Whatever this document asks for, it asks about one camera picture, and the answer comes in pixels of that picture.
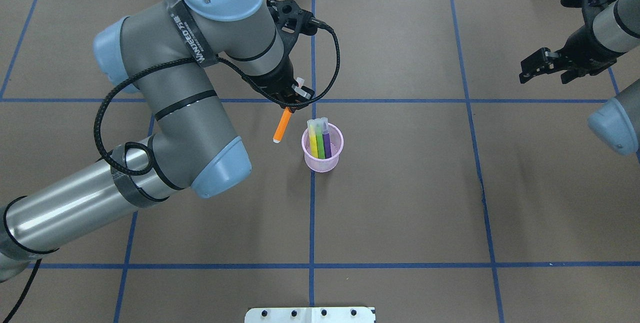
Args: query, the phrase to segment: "metal bracket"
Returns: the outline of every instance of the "metal bracket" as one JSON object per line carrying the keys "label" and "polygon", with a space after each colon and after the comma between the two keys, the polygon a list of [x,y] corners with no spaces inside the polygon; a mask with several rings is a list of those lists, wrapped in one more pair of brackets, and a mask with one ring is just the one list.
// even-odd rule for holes
{"label": "metal bracket", "polygon": [[244,323],[375,323],[373,307],[253,308]]}

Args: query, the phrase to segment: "table surface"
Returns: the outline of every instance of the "table surface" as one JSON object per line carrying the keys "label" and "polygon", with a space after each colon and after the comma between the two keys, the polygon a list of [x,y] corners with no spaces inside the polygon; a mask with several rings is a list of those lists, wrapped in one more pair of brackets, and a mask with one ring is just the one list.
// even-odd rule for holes
{"label": "table surface", "polygon": [[[110,90],[91,43],[160,0],[0,0],[0,202],[98,156]],[[365,305],[378,322],[632,322],[640,316],[640,165],[586,118],[638,79],[608,72],[519,84],[521,59],[583,23],[560,0],[296,0],[332,25],[334,88],[294,114],[224,66],[206,69],[253,172],[209,200],[184,190],[48,257],[14,322],[242,322],[251,307]],[[326,32],[295,74],[323,89]],[[106,146],[156,127],[141,95],[112,104]],[[341,129],[338,166],[312,173],[311,117]],[[0,316],[29,270],[0,284]]]}

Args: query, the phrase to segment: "green marker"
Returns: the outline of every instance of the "green marker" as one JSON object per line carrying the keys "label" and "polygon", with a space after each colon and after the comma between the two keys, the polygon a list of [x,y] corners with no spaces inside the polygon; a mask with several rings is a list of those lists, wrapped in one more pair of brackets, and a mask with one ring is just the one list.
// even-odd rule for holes
{"label": "green marker", "polygon": [[325,157],[325,141],[322,137],[322,121],[320,119],[313,120],[313,127],[315,128],[315,141],[318,146],[318,158],[326,159]]}

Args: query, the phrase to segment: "yellow marker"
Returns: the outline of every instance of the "yellow marker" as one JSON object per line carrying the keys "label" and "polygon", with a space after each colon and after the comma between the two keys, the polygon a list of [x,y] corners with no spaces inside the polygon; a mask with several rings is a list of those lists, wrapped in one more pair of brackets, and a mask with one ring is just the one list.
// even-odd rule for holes
{"label": "yellow marker", "polygon": [[318,157],[318,141],[316,140],[316,125],[313,119],[306,121],[306,128],[309,132],[309,148],[311,149],[311,156]]}
{"label": "yellow marker", "polygon": [[273,134],[273,142],[280,143],[282,141],[282,136],[284,136],[284,131],[287,130],[287,125],[289,124],[289,120],[291,119],[291,110],[289,108],[284,108],[282,112],[282,118],[280,118],[280,123],[278,124],[278,128],[276,129],[276,133]]}

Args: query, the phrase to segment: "cup of markers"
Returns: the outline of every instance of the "cup of markers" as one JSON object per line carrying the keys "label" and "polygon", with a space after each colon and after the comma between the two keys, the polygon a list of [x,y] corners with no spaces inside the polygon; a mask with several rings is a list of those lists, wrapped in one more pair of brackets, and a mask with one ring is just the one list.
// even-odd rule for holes
{"label": "cup of markers", "polygon": [[343,133],[324,116],[306,121],[301,143],[304,162],[318,173],[329,172],[336,167],[345,145]]}

